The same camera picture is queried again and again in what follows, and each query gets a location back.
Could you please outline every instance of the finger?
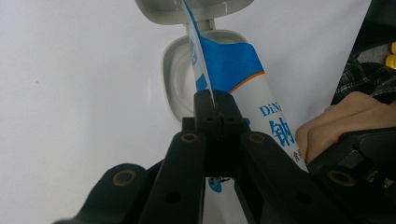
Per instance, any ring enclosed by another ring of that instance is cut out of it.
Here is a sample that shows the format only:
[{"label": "finger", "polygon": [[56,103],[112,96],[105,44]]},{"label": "finger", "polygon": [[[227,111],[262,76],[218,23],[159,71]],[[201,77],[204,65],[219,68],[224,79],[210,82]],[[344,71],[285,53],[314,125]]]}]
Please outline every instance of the finger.
[{"label": "finger", "polygon": [[379,104],[351,117],[313,128],[308,134],[305,162],[311,162],[329,146],[338,142],[343,133],[388,127],[396,127],[396,109],[390,105]]},{"label": "finger", "polygon": [[380,103],[369,95],[361,92],[352,92],[338,105],[328,107],[323,114],[301,126],[297,129],[295,138],[304,157],[306,158],[306,151],[308,150],[308,134],[311,129],[331,123],[338,119],[350,117],[378,104]]}]

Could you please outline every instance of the toothpaste tube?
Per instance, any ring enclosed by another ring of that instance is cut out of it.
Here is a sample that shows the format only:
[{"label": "toothpaste tube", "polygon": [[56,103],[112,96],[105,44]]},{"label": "toothpaste tube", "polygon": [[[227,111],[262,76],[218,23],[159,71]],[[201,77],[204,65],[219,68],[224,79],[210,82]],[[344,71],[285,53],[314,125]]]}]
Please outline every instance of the toothpaste tube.
[{"label": "toothpaste tube", "polygon": [[184,1],[182,7],[190,18],[191,61],[197,90],[230,93],[250,129],[272,136],[297,165],[307,171],[255,49],[249,43],[219,44],[202,37]]}]

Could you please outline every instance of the blue label stripe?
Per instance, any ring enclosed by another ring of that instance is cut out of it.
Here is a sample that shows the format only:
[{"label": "blue label stripe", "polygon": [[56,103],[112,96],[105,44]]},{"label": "blue label stripe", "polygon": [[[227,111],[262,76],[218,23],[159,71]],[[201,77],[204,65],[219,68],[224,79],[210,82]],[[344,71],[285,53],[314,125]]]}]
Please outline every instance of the blue label stripe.
[{"label": "blue label stripe", "polygon": [[221,187],[221,182],[219,178],[216,177],[209,177],[207,179],[207,184],[209,185],[209,187],[217,192],[217,193],[221,193],[222,192],[222,187]]},{"label": "blue label stripe", "polygon": [[201,76],[195,82],[195,85],[197,86],[198,91],[203,91],[204,89],[206,89],[207,83],[204,74],[201,74]]},{"label": "blue label stripe", "polygon": [[249,43],[219,44],[201,37],[201,45],[213,90],[230,92],[244,80],[264,71]]},{"label": "blue label stripe", "polygon": [[239,83],[238,85],[236,85],[232,90],[229,91],[229,93],[233,93],[234,91],[236,91],[239,87],[243,86],[245,83],[247,83],[248,81],[250,81],[251,79],[253,79],[254,77],[258,77],[261,75],[264,75],[265,72],[264,71],[260,71],[259,73],[256,73],[248,78],[246,78],[245,80],[243,80],[241,83]]}]

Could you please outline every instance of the screw hole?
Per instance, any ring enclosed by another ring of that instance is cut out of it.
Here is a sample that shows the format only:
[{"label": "screw hole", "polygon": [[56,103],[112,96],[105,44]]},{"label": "screw hole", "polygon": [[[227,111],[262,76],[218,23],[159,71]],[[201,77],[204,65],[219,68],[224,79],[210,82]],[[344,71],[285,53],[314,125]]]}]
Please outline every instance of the screw hole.
[{"label": "screw hole", "polygon": [[166,201],[168,203],[179,203],[181,201],[181,195],[179,192],[170,192],[166,195]]},{"label": "screw hole", "polygon": [[248,139],[251,142],[257,143],[257,144],[261,144],[263,142],[265,142],[265,136],[259,133],[253,133],[251,134]]},{"label": "screw hole", "polygon": [[185,133],[181,135],[181,141],[185,143],[192,143],[195,142],[198,139],[198,135],[194,133]]},{"label": "screw hole", "polygon": [[356,185],[356,180],[349,174],[342,171],[330,170],[328,176],[332,182],[344,187],[351,188]]},{"label": "screw hole", "polygon": [[132,184],[136,178],[136,172],[133,170],[119,171],[113,176],[113,184],[118,187],[124,187]]}]

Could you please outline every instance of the white backdrop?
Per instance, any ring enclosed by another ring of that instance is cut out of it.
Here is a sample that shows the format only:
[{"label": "white backdrop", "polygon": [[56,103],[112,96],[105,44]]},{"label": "white backdrop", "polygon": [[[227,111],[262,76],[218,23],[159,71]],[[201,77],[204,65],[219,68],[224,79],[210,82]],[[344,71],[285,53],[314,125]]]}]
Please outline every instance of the white backdrop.
[{"label": "white backdrop", "polygon": [[[369,0],[260,0],[216,20],[262,59],[290,128],[331,101]],[[109,168],[148,168],[180,124],[162,81],[182,25],[132,0],[0,0],[0,223],[74,216]]]}]

